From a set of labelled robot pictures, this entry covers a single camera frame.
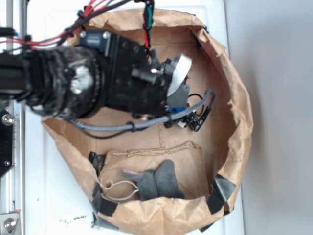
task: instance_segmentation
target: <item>green wire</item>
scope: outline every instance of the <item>green wire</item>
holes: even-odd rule
[[[148,22],[147,22],[147,27],[151,28],[152,27],[152,7],[147,8],[148,12]]]

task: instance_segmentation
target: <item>black wire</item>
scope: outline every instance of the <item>black wire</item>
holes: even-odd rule
[[[93,135],[91,133],[89,133],[88,131],[86,131],[85,129],[79,127],[78,125],[76,125],[75,123],[72,123],[72,122],[69,122],[71,124],[73,124],[78,130],[80,130],[81,132],[83,132],[85,135],[89,136],[89,137],[92,137],[92,138],[95,138],[95,139],[98,139],[98,140],[107,140],[107,139],[110,139],[110,138],[114,138],[114,137],[117,137],[117,136],[120,136],[126,132],[129,132],[131,130],[124,130],[124,131],[120,131],[118,133],[115,133],[113,135],[109,135],[109,136],[96,136],[96,135]]]
[[[73,126],[75,126],[78,130],[80,130],[81,132],[83,132],[85,135],[89,136],[89,137],[92,137],[92,138],[95,138],[95,139],[98,139],[98,140],[107,140],[107,139],[110,139],[110,138],[114,138],[114,137],[117,137],[117,136],[120,136],[124,133],[127,133],[127,132],[135,132],[135,131],[143,131],[146,128],[142,128],[142,129],[129,129],[129,130],[124,130],[124,131],[120,131],[120,132],[117,132],[113,135],[109,135],[109,136],[96,136],[96,135],[93,135],[91,133],[89,133],[88,131],[86,131],[84,128],[81,128],[80,126],[78,126],[75,122],[71,122],[70,120],[66,120],[67,122],[71,123]],[[132,124],[133,127],[134,127],[134,124],[132,122],[127,122],[127,124]]]
[[[199,95],[199,94],[197,94],[197,93],[190,94],[190,95],[188,96],[188,98],[189,98],[189,97],[192,97],[192,96],[198,96],[200,99],[203,99],[202,96]],[[196,116],[199,116],[199,117],[200,117],[203,112],[204,112],[204,105],[202,105],[202,109],[201,109],[200,114],[196,114]]]
[[[104,8],[104,9],[102,9],[102,10],[96,11],[95,13],[93,13],[93,14],[91,14],[89,16],[86,16],[86,17],[84,17],[82,19],[79,17],[77,19],[77,21],[80,20],[80,19],[81,20],[78,21],[77,23],[75,23],[71,28],[69,28],[67,30],[67,32],[61,37],[61,39],[59,40],[57,45],[59,46],[59,45],[63,44],[65,42],[65,40],[67,39],[67,37],[70,36],[71,34],[73,34],[74,30],[76,30],[77,28],[82,26],[84,23],[88,22],[91,18],[93,18],[95,16],[98,16],[98,15],[104,13],[104,12],[113,10],[113,9],[115,9],[117,7],[120,7],[120,6],[126,4],[126,3],[130,2],[130,1],[132,1],[132,0],[123,0],[123,1],[118,2],[118,3],[116,3],[116,4],[112,5],[112,6],[108,6],[108,7]]]

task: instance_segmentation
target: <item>gray plush toy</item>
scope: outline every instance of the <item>gray plush toy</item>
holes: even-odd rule
[[[125,178],[136,181],[141,201],[157,197],[185,198],[178,187],[172,160],[164,160],[157,170],[147,170],[144,173],[124,170],[122,174]]]

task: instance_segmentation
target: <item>white surface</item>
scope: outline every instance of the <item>white surface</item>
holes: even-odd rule
[[[255,121],[242,183],[246,235],[311,235],[313,1],[225,2],[230,58]]]
[[[46,39],[72,24],[76,12],[87,1],[32,0],[28,11],[28,33],[34,40]],[[126,8],[138,7],[129,4]],[[222,0],[157,0],[156,7],[197,14],[208,25],[211,34],[227,45],[224,3]],[[215,223],[204,234],[243,235],[241,194],[235,211]],[[55,147],[54,140],[43,129],[40,117],[26,114],[26,235],[54,234],[122,234],[103,228],[91,228],[92,208]],[[189,233],[201,234],[198,230]]]

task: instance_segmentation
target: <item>black tape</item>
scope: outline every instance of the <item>black tape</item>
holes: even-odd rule
[[[229,215],[230,214],[230,212],[224,212],[224,217],[226,216],[226,215]],[[202,228],[200,228],[199,229],[199,231],[201,232],[201,233],[204,233],[206,230],[208,230],[213,224],[210,224],[210,225],[207,225],[207,226],[205,226],[205,227],[202,227]]]
[[[217,174],[213,181],[212,193],[207,197],[207,205],[210,209],[212,215],[219,212],[225,205],[226,201],[230,198],[232,193],[235,191],[236,185],[230,182],[228,179],[222,175]],[[230,212],[224,211],[224,216],[230,214]],[[213,224],[207,225],[200,228],[200,232],[206,231]]]
[[[119,228],[113,225],[112,223],[106,221],[103,218],[100,218],[99,216],[95,215],[95,213],[92,213],[92,214],[93,214],[93,225],[106,228],[106,229],[115,230],[115,231],[119,230]]]
[[[97,155],[94,152],[90,152],[88,159],[92,163],[93,167],[96,169],[97,176],[100,175],[102,168],[104,167],[104,161],[107,155]]]
[[[104,199],[101,194],[102,190],[100,188],[100,185],[96,183],[93,191],[92,205],[97,212],[100,212],[105,216],[112,217],[118,206],[118,203]]]

